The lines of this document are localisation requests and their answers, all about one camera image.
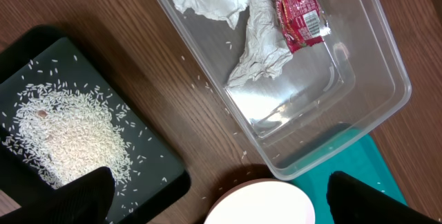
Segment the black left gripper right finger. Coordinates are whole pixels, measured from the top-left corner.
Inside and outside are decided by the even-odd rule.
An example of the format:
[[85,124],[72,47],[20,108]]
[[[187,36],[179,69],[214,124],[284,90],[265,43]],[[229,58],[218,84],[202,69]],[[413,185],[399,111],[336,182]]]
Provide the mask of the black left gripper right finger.
[[343,171],[329,177],[327,203],[335,224],[438,224]]

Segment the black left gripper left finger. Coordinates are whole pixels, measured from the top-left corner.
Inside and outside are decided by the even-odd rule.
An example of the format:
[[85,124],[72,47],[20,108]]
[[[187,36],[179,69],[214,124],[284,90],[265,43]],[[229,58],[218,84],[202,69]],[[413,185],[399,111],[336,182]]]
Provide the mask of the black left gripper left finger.
[[100,167],[47,196],[1,217],[8,223],[103,223],[111,208],[115,181]]

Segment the large white plate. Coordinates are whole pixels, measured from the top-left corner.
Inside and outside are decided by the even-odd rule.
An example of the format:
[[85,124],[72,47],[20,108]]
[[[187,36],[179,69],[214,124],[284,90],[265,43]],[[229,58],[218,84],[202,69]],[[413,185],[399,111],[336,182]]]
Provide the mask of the large white plate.
[[204,224],[314,224],[315,210],[306,193],[276,179],[242,183],[220,197]]

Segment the red snack wrapper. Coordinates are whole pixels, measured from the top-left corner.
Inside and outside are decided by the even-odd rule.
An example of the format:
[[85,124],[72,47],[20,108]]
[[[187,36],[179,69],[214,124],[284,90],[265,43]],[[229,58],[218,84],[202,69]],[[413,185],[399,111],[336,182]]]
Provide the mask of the red snack wrapper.
[[331,33],[317,0],[276,0],[276,12],[291,53],[319,44]]

